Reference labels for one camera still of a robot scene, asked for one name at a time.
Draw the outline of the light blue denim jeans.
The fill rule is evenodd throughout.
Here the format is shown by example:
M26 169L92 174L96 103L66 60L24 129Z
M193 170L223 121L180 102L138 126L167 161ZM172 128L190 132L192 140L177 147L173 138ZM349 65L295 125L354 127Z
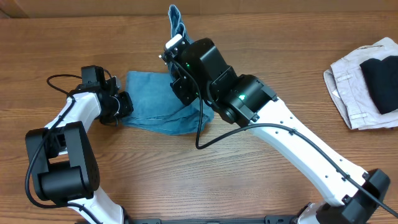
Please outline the light blue denim jeans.
M172 69L167 73L129 71L126 91L134 111L122 119L123 125L168 135L195 133L200 105L195 100L185 106L172 91Z

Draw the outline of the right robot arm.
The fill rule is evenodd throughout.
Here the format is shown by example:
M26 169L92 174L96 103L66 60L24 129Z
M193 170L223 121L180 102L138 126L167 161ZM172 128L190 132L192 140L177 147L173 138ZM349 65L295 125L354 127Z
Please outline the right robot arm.
M222 120L237 124L278 150L321 193L296 215L267 216L266 223L366 223L391 183L381 170L345 159L301 123L276 92L254 75L237 75L209 38L171 38L161 59L173 68L171 87L185 105L198 100Z

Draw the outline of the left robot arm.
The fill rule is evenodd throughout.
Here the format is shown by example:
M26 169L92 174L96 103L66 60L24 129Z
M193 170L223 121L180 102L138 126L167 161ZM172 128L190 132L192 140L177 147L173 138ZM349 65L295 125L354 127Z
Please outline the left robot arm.
M66 105L54 120L25 136L25 193L37 207L71 208L87 223L132 223L127 211L101 188L87 136L94 120L111 126L129 116L131 98L120 80L102 67L82 67L79 78L82 83L66 92Z

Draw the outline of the folded light grey trousers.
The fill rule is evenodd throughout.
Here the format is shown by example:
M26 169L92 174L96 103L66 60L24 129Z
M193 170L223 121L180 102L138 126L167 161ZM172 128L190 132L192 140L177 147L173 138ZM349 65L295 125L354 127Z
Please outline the folded light grey trousers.
M397 44L385 37L372 45L359 47L330 65L323 73L326 88L350 129L394 128L397 110L380 114L369 95L360 64L370 58L397 55Z

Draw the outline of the folded black garment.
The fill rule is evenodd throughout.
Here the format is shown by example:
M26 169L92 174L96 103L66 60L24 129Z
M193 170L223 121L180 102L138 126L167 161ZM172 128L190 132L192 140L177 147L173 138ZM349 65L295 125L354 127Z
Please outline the folded black garment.
M397 56L370 58L360 64L368 91L380 114L397 109Z

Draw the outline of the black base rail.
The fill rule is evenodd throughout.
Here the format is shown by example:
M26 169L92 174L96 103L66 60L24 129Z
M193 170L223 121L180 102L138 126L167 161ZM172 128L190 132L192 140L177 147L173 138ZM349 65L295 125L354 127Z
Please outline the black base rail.
M297 215L266 215L264 218L221 218L161 220L159 218L127 218L125 224L290 224L295 223Z

